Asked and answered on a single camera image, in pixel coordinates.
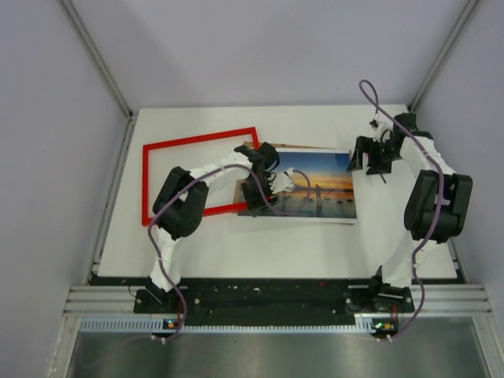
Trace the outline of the aluminium front rail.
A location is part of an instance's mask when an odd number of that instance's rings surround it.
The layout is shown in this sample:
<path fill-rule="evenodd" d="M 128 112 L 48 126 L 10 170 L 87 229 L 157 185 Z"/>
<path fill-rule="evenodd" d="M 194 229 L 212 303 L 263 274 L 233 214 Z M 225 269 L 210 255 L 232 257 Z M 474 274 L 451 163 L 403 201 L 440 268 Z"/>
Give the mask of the aluminium front rail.
<path fill-rule="evenodd" d="M 63 314 L 68 316 L 131 315 L 139 287 L 71 287 Z M 428 284 L 422 317 L 469 317 L 493 314 L 487 292 L 479 284 Z"/>

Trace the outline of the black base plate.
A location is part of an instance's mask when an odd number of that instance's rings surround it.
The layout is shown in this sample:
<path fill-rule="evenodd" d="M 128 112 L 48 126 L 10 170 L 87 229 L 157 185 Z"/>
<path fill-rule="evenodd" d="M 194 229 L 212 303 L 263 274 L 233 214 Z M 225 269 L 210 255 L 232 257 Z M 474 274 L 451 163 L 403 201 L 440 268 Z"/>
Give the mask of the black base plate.
<path fill-rule="evenodd" d="M 93 286 L 138 286 L 135 313 L 186 312 L 190 324 L 283 323 L 287 318 L 348 317 L 355 313 L 413 313 L 408 287 L 380 276 L 367 280 L 185 278 L 167 294 L 147 278 L 92 275 Z"/>

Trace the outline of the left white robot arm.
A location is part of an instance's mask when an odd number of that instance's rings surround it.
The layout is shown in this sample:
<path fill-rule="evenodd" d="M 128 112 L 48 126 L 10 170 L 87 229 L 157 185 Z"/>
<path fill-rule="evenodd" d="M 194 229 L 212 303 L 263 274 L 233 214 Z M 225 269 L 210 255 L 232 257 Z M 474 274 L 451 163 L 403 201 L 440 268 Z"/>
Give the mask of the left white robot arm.
<path fill-rule="evenodd" d="M 176 245 L 201 224 L 209 194 L 242 181 L 246 208 L 257 215 L 276 202 L 272 170 L 279 163 L 276 148 L 262 143 L 257 149 L 237 146 L 226 157 L 196 169 L 176 166 L 170 171 L 154 201 L 154 218 L 147 229 L 156 261 L 146 289 L 161 312 L 170 312 L 178 305 L 179 295 L 174 289 L 180 282 L 174 262 Z"/>

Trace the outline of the aluminium corner post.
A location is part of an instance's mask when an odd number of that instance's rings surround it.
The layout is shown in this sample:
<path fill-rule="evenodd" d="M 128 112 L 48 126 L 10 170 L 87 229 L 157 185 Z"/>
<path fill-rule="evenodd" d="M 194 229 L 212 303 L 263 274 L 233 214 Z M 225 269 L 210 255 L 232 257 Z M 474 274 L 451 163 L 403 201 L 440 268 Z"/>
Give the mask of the aluminium corner post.
<path fill-rule="evenodd" d="M 127 120 L 132 119 L 133 110 L 127 103 L 125 97 L 120 91 L 116 80 L 113 78 L 105 59 L 103 58 L 99 48 L 97 47 L 95 41 L 93 40 L 91 33 L 88 31 L 86 24 L 83 22 L 78 9 L 74 5 L 73 1 L 70 0 L 59 0 L 58 4 L 61 6 L 65 15 L 69 19 L 72 28 L 77 34 L 84 50 L 86 51 L 88 57 L 100 76 L 106 90 L 109 92 L 113 100 L 115 101 L 117 107 L 123 114 L 124 118 Z"/>
<path fill-rule="evenodd" d="M 443 45 L 439 49 L 432 64 L 430 65 L 426 75 L 421 81 L 420 86 L 415 91 L 412 100 L 407 104 L 406 108 L 410 113 L 415 113 L 419 110 L 422 103 L 426 99 L 429 91 L 434 86 L 439 75 L 444 69 L 444 66 L 449 61 L 455 47 L 464 35 L 465 30 L 471 24 L 473 18 L 477 14 L 482 1 L 469 0 L 464 2 L 464 6 L 458 15 L 454 26 L 450 29 L 449 34 L 445 38 Z"/>

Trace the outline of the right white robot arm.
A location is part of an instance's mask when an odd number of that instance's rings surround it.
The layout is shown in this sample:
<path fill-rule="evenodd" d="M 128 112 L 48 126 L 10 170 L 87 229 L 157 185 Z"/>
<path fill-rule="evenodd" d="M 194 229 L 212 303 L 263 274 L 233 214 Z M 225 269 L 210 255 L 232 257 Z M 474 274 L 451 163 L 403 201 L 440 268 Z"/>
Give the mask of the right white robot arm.
<path fill-rule="evenodd" d="M 369 281 L 368 303 L 383 312 L 406 302 L 409 286 L 426 257 L 439 244 L 460 235 L 473 179 L 445 162 L 432 135 L 418 129 L 416 115 L 401 113 L 391 124 L 373 119 L 370 126 L 374 135 L 357 137 L 348 172 L 364 169 L 369 176 L 384 175 L 391 172 L 394 161 L 403 160 L 415 178 L 404 210 L 406 233 Z"/>

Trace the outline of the sunset photo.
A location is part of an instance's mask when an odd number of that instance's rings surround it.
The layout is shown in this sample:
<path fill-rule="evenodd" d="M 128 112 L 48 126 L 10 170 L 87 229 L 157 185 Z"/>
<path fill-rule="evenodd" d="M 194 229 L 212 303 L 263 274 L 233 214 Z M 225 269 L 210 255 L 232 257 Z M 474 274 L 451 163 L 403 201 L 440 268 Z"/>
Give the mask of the sunset photo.
<path fill-rule="evenodd" d="M 273 169 L 275 174 L 290 168 L 302 174 L 294 174 L 293 191 L 280 192 L 276 201 L 271 201 L 276 210 L 263 206 L 260 217 L 337 224 L 357 222 L 353 179 L 347 171 L 348 150 L 279 148 L 277 151 L 280 163 Z"/>

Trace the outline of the red picture frame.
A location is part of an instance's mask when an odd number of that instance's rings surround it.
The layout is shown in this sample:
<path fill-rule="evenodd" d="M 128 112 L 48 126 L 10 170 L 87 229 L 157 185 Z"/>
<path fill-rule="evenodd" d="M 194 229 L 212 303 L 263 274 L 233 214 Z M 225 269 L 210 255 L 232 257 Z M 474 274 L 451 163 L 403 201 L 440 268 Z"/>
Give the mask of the red picture frame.
<path fill-rule="evenodd" d="M 149 185 L 150 185 L 150 152 L 162 150 L 175 146 L 185 146 L 196 143 L 204 143 L 218 139 L 228 139 L 238 136 L 251 137 L 254 148 L 260 146 L 258 132 L 255 127 L 238 128 L 222 132 L 214 132 L 204 135 L 194 135 L 180 139 L 171 139 L 162 142 L 148 143 L 143 145 L 142 149 L 142 190 L 141 190 L 141 222 L 146 227 L 152 221 L 149 207 Z"/>

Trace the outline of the left aluminium corner post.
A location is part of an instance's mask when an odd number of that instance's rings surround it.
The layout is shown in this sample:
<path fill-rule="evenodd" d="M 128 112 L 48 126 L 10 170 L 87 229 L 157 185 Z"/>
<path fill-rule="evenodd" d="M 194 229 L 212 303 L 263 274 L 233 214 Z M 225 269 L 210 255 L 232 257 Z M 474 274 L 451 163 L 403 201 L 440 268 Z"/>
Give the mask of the left aluminium corner post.
<path fill-rule="evenodd" d="M 113 78 L 105 59 L 103 58 L 99 48 L 97 47 L 95 41 L 93 40 L 91 33 L 88 31 L 86 24 L 83 22 L 78 9 L 74 5 L 73 1 L 70 0 L 59 0 L 58 4 L 61 6 L 65 15 L 69 19 L 72 28 L 77 34 L 84 50 L 86 51 L 88 57 L 100 76 L 106 90 L 109 92 L 113 100 L 115 101 L 117 107 L 123 114 L 124 118 L 127 120 L 132 119 L 133 110 L 127 103 L 125 97 L 120 91 L 116 80 Z"/>

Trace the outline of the right aluminium corner post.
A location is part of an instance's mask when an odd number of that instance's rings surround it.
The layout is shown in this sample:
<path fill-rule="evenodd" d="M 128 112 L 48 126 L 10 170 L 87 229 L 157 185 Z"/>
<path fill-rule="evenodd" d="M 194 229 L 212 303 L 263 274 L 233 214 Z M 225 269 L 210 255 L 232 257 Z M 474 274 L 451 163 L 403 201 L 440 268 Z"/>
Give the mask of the right aluminium corner post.
<path fill-rule="evenodd" d="M 458 15 L 454 26 L 450 29 L 449 34 L 445 38 L 443 45 L 439 49 L 432 64 L 430 65 L 426 75 L 421 81 L 420 86 L 415 91 L 412 100 L 407 104 L 406 108 L 410 113 L 415 113 L 419 110 L 422 103 L 426 99 L 429 91 L 434 86 L 439 75 L 444 69 L 444 66 L 449 61 L 455 47 L 464 35 L 465 30 L 471 24 L 473 18 L 477 14 L 482 1 L 469 0 L 464 2 L 464 6 Z"/>

